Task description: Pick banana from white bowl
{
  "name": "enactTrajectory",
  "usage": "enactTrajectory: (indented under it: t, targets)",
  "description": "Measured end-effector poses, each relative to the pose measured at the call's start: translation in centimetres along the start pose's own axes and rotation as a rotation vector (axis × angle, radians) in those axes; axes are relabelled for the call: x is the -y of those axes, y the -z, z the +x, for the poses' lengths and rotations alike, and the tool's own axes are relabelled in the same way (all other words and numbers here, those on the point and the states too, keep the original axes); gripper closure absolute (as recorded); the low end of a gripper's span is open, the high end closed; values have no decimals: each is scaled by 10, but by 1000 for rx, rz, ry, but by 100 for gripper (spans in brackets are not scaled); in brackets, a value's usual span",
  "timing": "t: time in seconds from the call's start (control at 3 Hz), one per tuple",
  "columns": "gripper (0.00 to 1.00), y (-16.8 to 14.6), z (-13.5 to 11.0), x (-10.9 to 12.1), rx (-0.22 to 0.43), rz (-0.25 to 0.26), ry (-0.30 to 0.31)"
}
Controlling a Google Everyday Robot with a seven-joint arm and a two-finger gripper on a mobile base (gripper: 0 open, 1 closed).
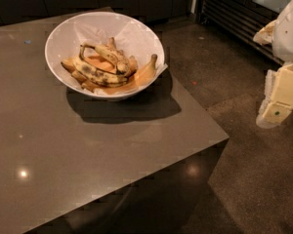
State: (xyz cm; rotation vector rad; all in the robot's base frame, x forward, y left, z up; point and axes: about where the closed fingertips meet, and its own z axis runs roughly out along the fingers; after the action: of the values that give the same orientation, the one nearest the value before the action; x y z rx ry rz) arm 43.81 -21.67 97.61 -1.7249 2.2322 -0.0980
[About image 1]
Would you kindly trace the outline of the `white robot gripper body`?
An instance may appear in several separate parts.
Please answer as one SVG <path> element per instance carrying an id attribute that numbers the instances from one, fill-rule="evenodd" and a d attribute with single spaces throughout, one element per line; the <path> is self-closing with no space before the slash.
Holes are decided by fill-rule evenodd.
<path id="1" fill-rule="evenodd" d="M 260 29 L 253 41 L 260 45 L 272 45 L 272 54 L 283 61 L 293 62 L 293 0 L 277 19 Z"/>

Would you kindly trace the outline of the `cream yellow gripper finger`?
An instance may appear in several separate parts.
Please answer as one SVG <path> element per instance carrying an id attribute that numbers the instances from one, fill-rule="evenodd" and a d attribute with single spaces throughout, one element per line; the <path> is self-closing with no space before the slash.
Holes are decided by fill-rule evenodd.
<path id="1" fill-rule="evenodd" d="M 293 111 L 293 62 L 277 71 L 269 70 L 265 81 L 265 99 L 259 109 L 256 124 L 271 129 L 279 126 Z"/>

